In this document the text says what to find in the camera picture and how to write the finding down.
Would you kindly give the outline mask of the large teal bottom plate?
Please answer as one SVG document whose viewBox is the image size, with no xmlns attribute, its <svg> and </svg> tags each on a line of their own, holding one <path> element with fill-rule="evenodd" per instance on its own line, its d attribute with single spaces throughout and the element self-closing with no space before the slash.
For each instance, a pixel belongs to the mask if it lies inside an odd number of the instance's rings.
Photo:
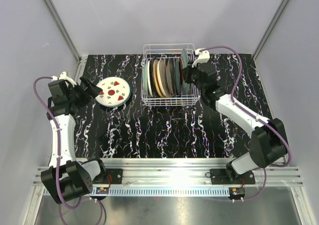
<svg viewBox="0 0 319 225">
<path fill-rule="evenodd" d="M 186 52 L 185 49 L 183 49 L 183 50 L 182 50 L 182 53 L 181 53 L 180 60 L 179 60 L 180 76 L 181 76 L 181 86 L 182 86 L 182 93 L 183 93 L 183 94 L 188 94 L 189 89 L 190 89 L 190 85 L 185 82 L 185 77 L 184 77 L 184 74 L 183 74 L 183 72 L 182 72 L 182 70 L 187 67 L 187 64 L 188 64 L 187 52 Z"/>
</svg>

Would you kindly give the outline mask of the blue blossom branch plate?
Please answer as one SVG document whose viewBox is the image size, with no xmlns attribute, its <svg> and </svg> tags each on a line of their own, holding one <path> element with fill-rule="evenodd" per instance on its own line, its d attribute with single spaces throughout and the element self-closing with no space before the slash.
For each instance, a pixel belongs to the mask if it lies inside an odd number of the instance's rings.
<svg viewBox="0 0 319 225">
<path fill-rule="evenodd" d="M 175 76 L 175 89 L 178 96 L 181 95 L 180 91 L 180 74 L 179 74 L 179 60 L 174 60 L 174 76 Z"/>
</svg>

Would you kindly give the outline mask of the brown rimmed plate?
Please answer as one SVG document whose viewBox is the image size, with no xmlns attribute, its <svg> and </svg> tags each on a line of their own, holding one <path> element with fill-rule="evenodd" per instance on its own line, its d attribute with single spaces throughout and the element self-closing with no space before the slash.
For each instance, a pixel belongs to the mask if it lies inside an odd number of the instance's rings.
<svg viewBox="0 0 319 225">
<path fill-rule="evenodd" d="M 169 58 L 168 62 L 167 62 L 167 67 L 166 67 L 166 80 L 167 80 L 167 85 L 170 91 L 170 94 L 172 96 L 176 96 L 176 92 L 175 92 L 175 88 L 174 88 L 174 83 L 172 81 L 172 72 L 171 70 L 173 69 L 173 63 L 172 63 L 173 59 Z"/>
</svg>

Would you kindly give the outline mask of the cream pink leaf plate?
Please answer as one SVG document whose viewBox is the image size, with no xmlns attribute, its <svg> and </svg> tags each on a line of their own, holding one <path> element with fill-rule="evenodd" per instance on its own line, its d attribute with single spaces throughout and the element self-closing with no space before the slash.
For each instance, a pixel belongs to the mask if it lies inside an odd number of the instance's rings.
<svg viewBox="0 0 319 225">
<path fill-rule="evenodd" d="M 161 93 L 165 98 L 169 98 L 171 96 L 170 90 L 168 88 L 168 83 L 166 79 L 166 63 L 163 59 L 160 59 L 157 64 L 157 77 L 158 84 L 161 90 Z"/>
</svg>

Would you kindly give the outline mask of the cream yellow leaf plate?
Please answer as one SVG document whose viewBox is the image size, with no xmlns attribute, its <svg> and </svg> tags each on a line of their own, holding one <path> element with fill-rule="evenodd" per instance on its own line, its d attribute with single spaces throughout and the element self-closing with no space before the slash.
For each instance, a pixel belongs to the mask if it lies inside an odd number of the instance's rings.
<svg viewBox="0 0 319 225">
<path fill-rule="evenodd" d="M 163 94 L 160 90 L 159 84 L 158 84 L 158 78 L 157 78 L 157 64 L 158 60 L 154 57 L 153 58 L 153 63 L 152 63 L 152 69 L 153 69 L 153 80 L 156 88 L 156 92 L 159 95 L 160 98 L 163 97 Z"/>
</svg>

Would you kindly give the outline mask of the mint green floral plate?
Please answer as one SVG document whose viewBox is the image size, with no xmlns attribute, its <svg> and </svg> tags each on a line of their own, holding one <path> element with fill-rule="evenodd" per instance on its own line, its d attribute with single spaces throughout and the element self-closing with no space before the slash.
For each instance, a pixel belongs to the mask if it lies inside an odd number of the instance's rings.
<svg viewBox="0 0 319 225">
<path fill-rule="evenodd" d="M 148 62 L 145 62 L 144 70 L 143 70 L 143 90 L 146 97 L 149 96 L 148 82 L 147 82 L 147 65 L 148 65 Z"/>
</svg>

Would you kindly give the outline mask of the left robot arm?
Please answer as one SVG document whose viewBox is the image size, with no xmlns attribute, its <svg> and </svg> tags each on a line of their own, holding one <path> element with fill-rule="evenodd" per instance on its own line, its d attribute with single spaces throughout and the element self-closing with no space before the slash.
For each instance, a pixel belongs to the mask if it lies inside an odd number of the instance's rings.
<svg viewBox="0 0 319 225">
<path fill-rule="evenodd" d="M 93 184 L 107 179 L 107 171 L 98 157 L 80 163 L 76 159 L 74 144 L 75 114 L 97 96 L 102 89 L 81 77 L 81 88 L 66 72 L 50 78 L 51 96 L 42 105 L 47 111 L 52 128 L 52 153 L 49 168 L 41 172 L 41 181 L 57 204 L 92 193 Z"/>
</svg>

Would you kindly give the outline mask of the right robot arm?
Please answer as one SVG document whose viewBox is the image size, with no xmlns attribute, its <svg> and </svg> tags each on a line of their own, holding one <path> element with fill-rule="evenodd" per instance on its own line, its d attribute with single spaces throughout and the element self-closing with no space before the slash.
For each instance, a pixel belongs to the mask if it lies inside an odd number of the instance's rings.
<svg viewBox="0 0 319 225">
<path fill-rule="evenodd" d="M 186 83 L 197 87 L 207 106 L 234 121 L 251 139 L 249 151 L 226 165 L 228 182 L 237 184 L 245 173 L 257 168 L 265 169 L 281 157 L 291 155 L 281 120 L 268 119 L 240 103 L 219 86 L 214 70 L 206 73 L 188 64 L 181 72 Z"/>
</svg>

